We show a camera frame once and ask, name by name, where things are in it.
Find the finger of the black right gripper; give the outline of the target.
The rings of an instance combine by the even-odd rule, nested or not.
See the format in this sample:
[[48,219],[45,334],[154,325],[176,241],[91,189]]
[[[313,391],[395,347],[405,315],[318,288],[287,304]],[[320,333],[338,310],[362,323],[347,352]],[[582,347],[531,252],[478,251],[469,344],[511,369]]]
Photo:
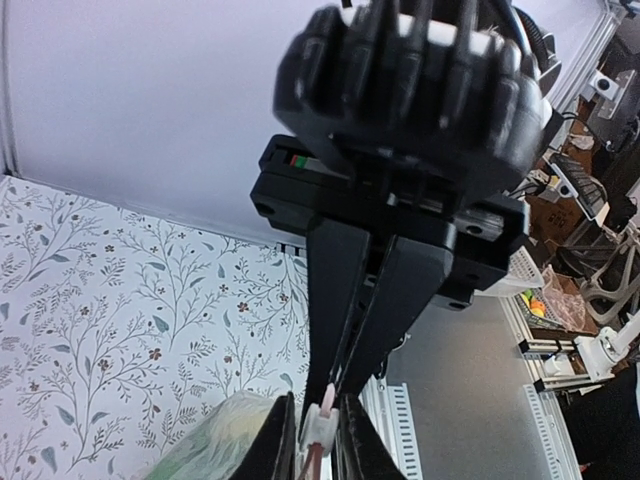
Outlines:
[[366,272],[371,235],[320,217],[307,232],[310,358],[304,407],[338,385],[348,356],[353,317]]
[[453,238],[434,243],[395,236],[344,365],[337,394],[357,395],[449,277]]

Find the green white bok choy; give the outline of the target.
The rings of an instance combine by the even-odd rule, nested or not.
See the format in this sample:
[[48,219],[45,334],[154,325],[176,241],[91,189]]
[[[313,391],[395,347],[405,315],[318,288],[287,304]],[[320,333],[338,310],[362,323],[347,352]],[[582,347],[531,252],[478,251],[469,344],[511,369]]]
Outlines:
[[144,475],[146,479],[228,479],[240,466],[275,400],[239,391],[203,420]]

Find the white bag zipper slider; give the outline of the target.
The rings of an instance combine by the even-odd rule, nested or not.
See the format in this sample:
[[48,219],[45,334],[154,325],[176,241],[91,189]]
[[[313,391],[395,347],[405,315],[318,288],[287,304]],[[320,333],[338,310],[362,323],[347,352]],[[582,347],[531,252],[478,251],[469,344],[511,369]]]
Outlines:
[[328,457],[334,446],[338,423],[338,409],[331,408],[329,414],[324,415],[318,404],[311,403],[300,432],[300,448],[307,449],[318,445],[321,447],[322,456]]

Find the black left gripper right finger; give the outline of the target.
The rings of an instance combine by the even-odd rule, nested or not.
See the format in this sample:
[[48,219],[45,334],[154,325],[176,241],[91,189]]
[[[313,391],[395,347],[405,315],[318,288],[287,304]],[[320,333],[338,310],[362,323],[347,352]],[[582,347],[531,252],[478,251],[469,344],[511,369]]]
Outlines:
[[335,478],[347,480],[404,480],[357,396],[339,402],[335,444]]

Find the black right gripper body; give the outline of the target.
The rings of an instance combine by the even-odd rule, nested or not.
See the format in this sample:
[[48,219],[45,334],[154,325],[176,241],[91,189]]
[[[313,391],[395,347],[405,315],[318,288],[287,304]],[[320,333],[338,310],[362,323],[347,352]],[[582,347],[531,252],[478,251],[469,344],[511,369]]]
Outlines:
[[[369,231],[366,289],[372,289],[391,235],[441,241],[442,204],[432,192],[418,207],[392,192],[382,200],[370,180],[359,183],[334,173],[294,137],[275,135],[260,160],[250,198],[276,230],[304,237],[314,220],[327,218]],[[458,211],[451,273],[433,301],[464,310],[475,296],[505,278],[510,256],[522,246],[529,213],[522,203],[497,194]]]

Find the floral patterned table mat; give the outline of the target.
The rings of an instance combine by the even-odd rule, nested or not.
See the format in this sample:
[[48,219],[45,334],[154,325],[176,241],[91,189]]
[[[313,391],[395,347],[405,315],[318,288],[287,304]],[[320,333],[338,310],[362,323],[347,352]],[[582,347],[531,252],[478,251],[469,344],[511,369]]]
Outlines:
[[302,254],[1,182],[1,475],[135,479],[238,391],[301,395]]

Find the clear zip top bag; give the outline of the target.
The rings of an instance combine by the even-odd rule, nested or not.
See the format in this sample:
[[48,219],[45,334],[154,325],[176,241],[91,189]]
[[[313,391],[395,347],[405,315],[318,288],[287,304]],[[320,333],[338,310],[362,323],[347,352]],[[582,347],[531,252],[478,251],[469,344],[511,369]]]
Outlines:
[[240,391],[216,406],[143,479],[322,479],[338,426],[336,388],[301,421],[288,393]]

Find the white basket with balls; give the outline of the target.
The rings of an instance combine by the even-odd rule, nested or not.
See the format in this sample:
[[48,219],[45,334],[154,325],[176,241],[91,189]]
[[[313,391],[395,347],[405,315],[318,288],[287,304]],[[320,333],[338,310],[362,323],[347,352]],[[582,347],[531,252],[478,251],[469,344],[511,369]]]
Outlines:
[[544,286],[544,278],[533,258],[524,247],[520,247],[509,260],[507,274],[497,283],[499,296],[518,295],[529,311],[540,318],[546,314],[546,307],[535,289]]

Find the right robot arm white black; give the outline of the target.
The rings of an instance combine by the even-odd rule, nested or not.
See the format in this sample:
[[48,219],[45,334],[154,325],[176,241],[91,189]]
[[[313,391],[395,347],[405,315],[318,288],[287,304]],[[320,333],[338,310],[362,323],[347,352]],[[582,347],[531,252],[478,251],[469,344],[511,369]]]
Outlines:
[[314,12],[276,74],[286,133],[251,199],[306,241],[304,401],[359,394],[424,309],[467,308],[528,232],[509,191],[541,154],[552,109],[508,1]]

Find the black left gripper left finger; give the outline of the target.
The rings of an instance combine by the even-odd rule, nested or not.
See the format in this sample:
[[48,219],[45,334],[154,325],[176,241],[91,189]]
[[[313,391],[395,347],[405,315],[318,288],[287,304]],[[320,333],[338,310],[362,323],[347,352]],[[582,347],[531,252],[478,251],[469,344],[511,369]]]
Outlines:
[[239,466],[246,480],[290,480],[295,477],[296,415],[292,393],[276,399]]

